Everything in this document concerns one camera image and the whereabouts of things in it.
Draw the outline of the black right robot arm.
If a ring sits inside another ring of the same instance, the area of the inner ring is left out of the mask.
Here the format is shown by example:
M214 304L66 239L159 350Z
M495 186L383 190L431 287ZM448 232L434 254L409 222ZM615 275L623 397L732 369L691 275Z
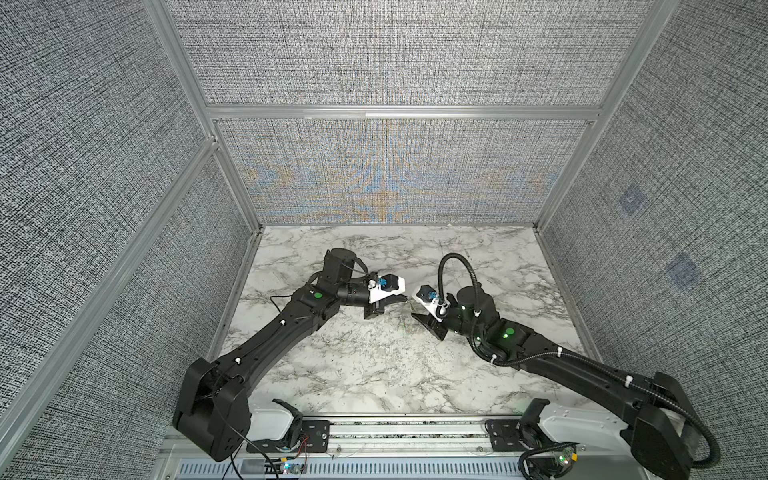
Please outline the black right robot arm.
M687 479L694 469L721 460L721 447L672 376L651 377L610 367L569 350L534 329L503 318L483 290L464 287L441 298L428 285L413 295L418 320L438 340L449 332L466 338L482 361L554 381L614 414L619 437L646 470L663 479Z

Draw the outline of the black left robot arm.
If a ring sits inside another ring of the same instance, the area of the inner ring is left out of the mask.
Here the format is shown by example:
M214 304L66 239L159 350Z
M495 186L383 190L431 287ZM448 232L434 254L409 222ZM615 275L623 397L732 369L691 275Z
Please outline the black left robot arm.
M290 349L343 306L361 308L368 319L407 301L404 278L367 270L355 277L356 266L365 264L353 251L328 250L322 269L289 296L265 327L215 360L195 360L183 377L173 427L213 460L229 458L248 440L251 393Z

